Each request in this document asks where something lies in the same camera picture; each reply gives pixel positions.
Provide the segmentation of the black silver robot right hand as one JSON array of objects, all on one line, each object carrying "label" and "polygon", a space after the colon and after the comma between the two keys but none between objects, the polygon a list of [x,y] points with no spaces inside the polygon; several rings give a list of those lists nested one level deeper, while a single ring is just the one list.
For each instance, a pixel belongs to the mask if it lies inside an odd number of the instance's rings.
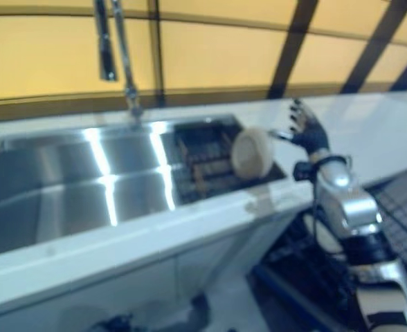
[{"label": "black silver robot right hand", "polygon": [[310,156],[321,150],[329,151],[327,132],[313,110],[301,99],[294,98],[289,106],[292,125],[288,131],[270,129],[267,133],[302,147]]}]

